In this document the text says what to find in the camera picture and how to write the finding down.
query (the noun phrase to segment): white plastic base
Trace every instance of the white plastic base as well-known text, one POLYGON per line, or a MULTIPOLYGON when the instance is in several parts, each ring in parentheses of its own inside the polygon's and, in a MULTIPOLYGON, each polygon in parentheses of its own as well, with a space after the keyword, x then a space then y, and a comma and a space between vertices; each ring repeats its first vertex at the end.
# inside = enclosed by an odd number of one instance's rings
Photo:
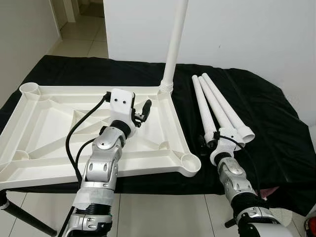
MULTIPOLYGON (((169 93, 159 87, 119 87, 135 93, 136 111, 151 99, 151 113, 133 137, 127 139, 118 162, 118 175, 131 176, 177 171, 187 177, 200 169, 190 153, 169 93)), ((10 120, 0 136, 0 190, 76 181, 65 140, 69 130, 113 87, 38 86, 27 83, 10 120)), ((70 148, 74 157, 80 146, 109 125, 110 104, 104 103, 75 131, 70 148)), ((83 173, 91 155, 86 146, 79 159, 83 173)))

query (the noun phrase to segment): metal stand leg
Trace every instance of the metal stand leg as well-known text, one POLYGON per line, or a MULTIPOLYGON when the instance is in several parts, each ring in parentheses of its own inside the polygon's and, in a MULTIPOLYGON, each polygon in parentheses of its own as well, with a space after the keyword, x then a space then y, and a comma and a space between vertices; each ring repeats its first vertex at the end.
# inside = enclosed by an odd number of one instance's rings
POLYGON ((20 220, 28 223, 29 225, 35 227, 36 229, 50 235, 50 236, 55 236, 57 235, 57 231, 53 230, 51 227, 48 225, 44 224, 42 221, 39 219, 35 218, 22 208, 18 207, 14 203, 11 203, 7 198, 6 198, 6 193, 5 192, 0 192, 0 209, 10 213, 11 215, 19 218, 20 220))
POLYGON ((232 226, 234 226, 236 224, 237 224, 236 220, 233 218, 233 219, 229 220, 228 222, 225 222, 224 225, 225 225, 226 228, 230 228, 230 227, 232 227, 232 226))

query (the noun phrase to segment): white plastic tube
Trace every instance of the white plastic tube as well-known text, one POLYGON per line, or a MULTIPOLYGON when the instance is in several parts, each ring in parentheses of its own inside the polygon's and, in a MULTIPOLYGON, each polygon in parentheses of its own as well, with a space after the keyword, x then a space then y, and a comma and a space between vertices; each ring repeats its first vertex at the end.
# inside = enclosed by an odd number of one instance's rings
POLYGON ((238 134, 242 137, 244 142, 248 143, 248 142, 252 141, 255 138, 255 134, 250 129, 250 127, 246 126, 243 123, 243 121, 239 118, 239 116, 236 114, 234 109, 230 106, 230 104, 227 102, 225 97, 222 95, 222 93, 216 87, 214 82, 208 76, 208 74, 203 73, 202 76, 203 76, 204 80, 206 81, 206 83, 208 84, 211 91, 213 92, 217 101, 219 102, 219 104, 221 105, 223 110, 225 111, 230 122, 233 124, 234 128, 237 129, 238 134))
POLYGON ((202 86, 203 92, 210 104, 217 121, 221 127, 233 129, 232 123, 229 121, 227 115, 225 114, 224 110, 222 109, 221 105, 218 103, 217 99, 215 98, 213 92, 206 84, 203 77, 198 77, 199 83, 202 86))
POLYGON ((179 0, 171 34, 166 66, 160 83, 161 92, 172 92, 173 75, 176 68, 182 30, 186 18, 189 0, 179 0))
POLYGON ((214 132, 216 132, 216 127, 214 121, 212 119, 211 112, 208 108, 207 101, 204 97, 201 85, 198 81, 198 77, 196 75, 192 76, 192 81, 194 85, 194 90, 196 91, 198 108, 201 114, 203 128, 204 128, 204 139, 208 144, 213 140, 214 132))

